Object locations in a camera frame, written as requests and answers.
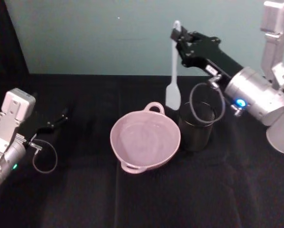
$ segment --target white label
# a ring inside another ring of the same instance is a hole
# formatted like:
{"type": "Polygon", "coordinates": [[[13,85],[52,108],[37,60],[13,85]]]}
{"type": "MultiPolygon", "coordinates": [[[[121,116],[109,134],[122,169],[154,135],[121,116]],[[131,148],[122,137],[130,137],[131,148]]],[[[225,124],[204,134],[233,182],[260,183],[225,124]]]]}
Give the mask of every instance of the white label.
{"type": "Polygon", "coordinates": [[[216,76],[218,74],[218,71],[215,68],[213,68],[212,66],[210,66],[210,65],[207,65],[205,70],[207,70],[213,76],[216,76]]]}

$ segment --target black table surface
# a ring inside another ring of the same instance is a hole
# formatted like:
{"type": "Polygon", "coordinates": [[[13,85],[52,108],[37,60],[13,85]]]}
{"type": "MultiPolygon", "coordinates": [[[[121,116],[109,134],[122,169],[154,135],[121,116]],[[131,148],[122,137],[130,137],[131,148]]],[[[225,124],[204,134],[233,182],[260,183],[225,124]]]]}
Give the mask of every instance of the black table surface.
{"type": "MultiPolygon", "coordinates": [[[[182,102],[206,77],[179,77],[182,102]]],[[[47,137],[59,154],[50,175],[31,165],[33,150],[0,187],[0,227],[284,228],[284,155],[266,128],[227,108],[202,152],[179,150],[165,166],[122,171],[110,146],[113,124],[148,103],[165,103],[166,76],[0,76],[0,107],[15,87],[37,92],[45,121],[74,104],[67,124],[47,137]]],[[[33,128],[33,122],[27,124],[33,128]]]]}

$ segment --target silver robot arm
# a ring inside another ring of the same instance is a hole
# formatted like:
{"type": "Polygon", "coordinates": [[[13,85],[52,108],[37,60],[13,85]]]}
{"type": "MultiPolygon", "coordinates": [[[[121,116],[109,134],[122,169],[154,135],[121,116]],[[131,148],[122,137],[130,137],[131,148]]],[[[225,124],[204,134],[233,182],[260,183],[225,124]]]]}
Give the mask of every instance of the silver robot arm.
{"type": "Polygon", "coordinates": [[[220,87],[235,115],[246,110],[265,126],[269,143],[284,153],[284,0],[264,2],[261,30],[266,34],[262,60],[265,76],[242,67],[220,48],[221,39],[198,32],[173,30],[171,38],[185,67],[198,67],[213,76],[208,82],[220,87]]]}
{"type": "Polygon", "coordinates": [[[17,88],[5,95],[0,112],[0,185],[25,155],[26,140],[17,132],[31,115],[35,102],[33,96],[17,88]]]}

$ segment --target pink pot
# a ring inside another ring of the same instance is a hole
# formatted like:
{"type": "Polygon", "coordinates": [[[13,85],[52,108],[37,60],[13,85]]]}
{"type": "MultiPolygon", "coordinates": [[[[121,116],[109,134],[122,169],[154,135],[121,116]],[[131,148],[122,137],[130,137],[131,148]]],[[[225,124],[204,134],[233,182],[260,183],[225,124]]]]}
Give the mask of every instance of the pink pot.
{"type": "Polygon", "coordinates": [[[128,113],[112,127],[110,142],[124,171],[138,174],[158,168],[177,152],[181,141],[178,126],[165,116],[163,106],[149,103],[144,110],[128,113]],[[160,112],[150,111],[152,107],[160,112]]]}

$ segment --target white spatula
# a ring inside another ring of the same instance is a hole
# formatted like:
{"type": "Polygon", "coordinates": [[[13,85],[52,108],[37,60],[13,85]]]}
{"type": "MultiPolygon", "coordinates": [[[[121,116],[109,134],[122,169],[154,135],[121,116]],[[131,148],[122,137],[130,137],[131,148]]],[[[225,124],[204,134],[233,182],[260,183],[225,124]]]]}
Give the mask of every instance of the white spatula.
{"type": "MultiPolygon", "coordinates": [[[[173,28],[177,29],[178,31],[181,31],[180,21],[176,20],[174,22],[173,28]]],[[[172,50],[172,74],[171,74],[171,83],[166,88],[165,105],[173,110],[178,110],[181,105],[181,94],[176,82],[178,51],[176,49],[175,41],[172,41],[171,50],[172,50]]]]}

